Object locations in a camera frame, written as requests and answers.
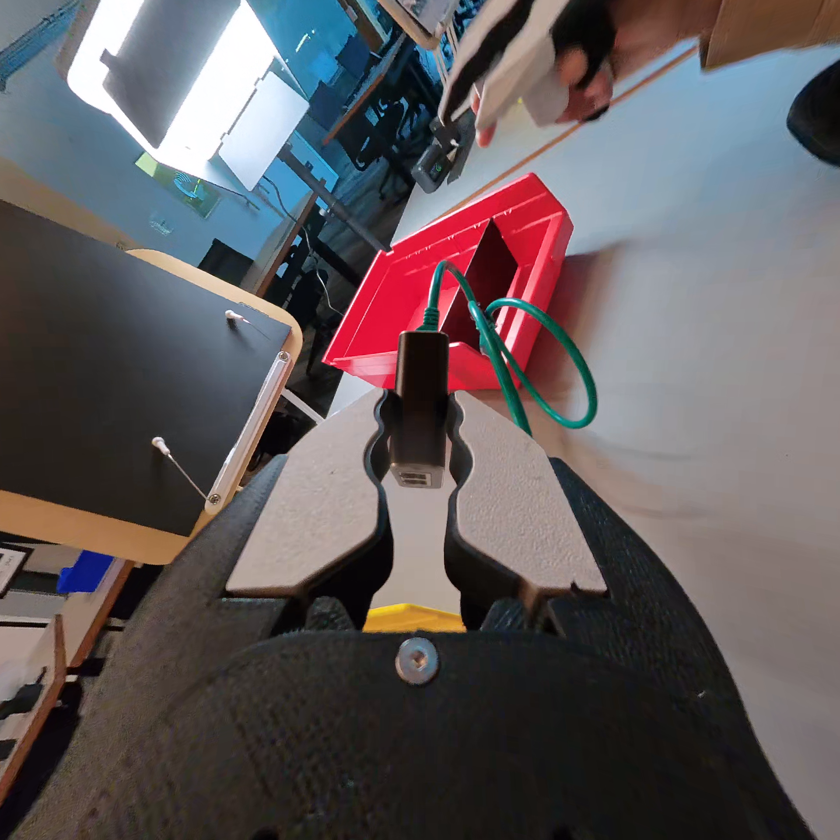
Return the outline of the yellow plastic bin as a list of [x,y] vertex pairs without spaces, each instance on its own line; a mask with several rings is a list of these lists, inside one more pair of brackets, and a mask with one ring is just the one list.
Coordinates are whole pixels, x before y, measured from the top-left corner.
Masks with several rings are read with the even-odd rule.
[[370,609],[363,631],[368,634],[416,632],[460,634],[466,631],[461,616],[431,607],[401,603]]

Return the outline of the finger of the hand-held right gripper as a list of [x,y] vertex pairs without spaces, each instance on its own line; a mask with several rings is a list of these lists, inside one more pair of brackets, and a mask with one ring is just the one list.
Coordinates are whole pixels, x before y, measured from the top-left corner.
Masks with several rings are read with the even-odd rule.
[[477,84],[477,130],[488,130],[520,102],[540,128],[560,121],[569,89],[560,83],[551,37],[523,31],[495,59]]
[[477,84],[494,60],[523,32],[546,33],[567,1],[485,2],[465,30],[444,86],[437,117],[442,124],[456,120],[471,103]]

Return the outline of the bright studio light panel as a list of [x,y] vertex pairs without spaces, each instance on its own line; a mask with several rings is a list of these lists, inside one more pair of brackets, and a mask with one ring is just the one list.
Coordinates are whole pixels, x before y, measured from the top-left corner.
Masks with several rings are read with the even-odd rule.
[[248,2],[85,2],[61,60],[69,89],[155,162],[240,195],[308,109]]

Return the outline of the dark rounded object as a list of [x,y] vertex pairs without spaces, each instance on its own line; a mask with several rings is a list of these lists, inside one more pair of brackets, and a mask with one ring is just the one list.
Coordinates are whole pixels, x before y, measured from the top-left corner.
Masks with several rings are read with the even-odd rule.
[[839,167],[839,61],[817,74],[796,96],[786,126],[809,154]]

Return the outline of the blue plastic bin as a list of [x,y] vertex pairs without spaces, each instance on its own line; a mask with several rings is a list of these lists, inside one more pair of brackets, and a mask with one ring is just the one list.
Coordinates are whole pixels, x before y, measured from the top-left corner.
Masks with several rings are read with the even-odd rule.
[[60,570],[56,582],[58,595],[90,594],[97,590],[108,572],[114,557],[104,553],[83,550],[75,563]]

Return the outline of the black device with green light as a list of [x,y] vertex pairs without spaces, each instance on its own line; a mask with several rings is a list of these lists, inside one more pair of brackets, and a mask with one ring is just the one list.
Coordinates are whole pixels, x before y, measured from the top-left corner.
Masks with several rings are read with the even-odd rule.
[[425,194],[433,194],[440,186],[459,178],[476,137],[471,112],[447,124],[434,118],[429,130],[430,143],[411,170],[415,183]]

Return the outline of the green wall sign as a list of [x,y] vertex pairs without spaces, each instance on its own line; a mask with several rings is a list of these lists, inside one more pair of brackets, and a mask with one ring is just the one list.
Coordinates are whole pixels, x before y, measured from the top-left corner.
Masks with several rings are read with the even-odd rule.
[[148,153],[143,152],[134,164],[176,201],[190,207],[202,219],[208,218],[222,200],[222,194],[215,185],[164,165]]

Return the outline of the black ethernet splitter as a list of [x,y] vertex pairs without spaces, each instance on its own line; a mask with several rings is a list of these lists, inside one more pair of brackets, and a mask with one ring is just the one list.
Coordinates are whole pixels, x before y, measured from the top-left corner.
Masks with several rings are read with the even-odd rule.
[[391,472],[400,487],[437,490],[443,485],[448,356],[443,332],[406,331],[400,336],[389,440]]

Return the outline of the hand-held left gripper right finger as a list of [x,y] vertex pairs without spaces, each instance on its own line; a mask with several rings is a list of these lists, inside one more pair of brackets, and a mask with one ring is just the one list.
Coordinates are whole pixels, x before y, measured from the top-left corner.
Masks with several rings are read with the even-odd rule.
[[555,597],[607,594],[593,549],[533,438],[466,391],[449,397],[449,472],[444,568],[466,628],[500,600],[527,620]]

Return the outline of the red plastic bin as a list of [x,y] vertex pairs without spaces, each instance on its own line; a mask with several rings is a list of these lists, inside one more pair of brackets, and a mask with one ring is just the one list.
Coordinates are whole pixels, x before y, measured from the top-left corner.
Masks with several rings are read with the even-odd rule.
[[323,362],[393,388],[398,340],[422,324],[443,260],[465,275],[483,309],[501,298],[546,309],[573,230],[565,208],[535,174],[448,213],[376,256]]

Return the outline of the white board bracket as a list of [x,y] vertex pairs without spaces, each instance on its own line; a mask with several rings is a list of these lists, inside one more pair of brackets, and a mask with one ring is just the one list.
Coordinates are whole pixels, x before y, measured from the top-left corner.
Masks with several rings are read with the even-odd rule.
[[270,366],[255,404],[208,494],[208,500],[204,506],[204,512],[208,516],[217,515],[233,498],[256,451],[259,439],[265,431],[270,415],[277,406],[292,366],[293,359],[290,352],[281,350]]

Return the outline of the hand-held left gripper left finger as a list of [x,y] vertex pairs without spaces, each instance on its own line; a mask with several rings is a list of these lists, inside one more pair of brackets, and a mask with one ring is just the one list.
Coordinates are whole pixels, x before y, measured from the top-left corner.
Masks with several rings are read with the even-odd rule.
[[329,417],[289,453],[225,591],[309,607],[338,600],[362,628],[391,575],[394,539],[382,479],[390,467],[376,388]]

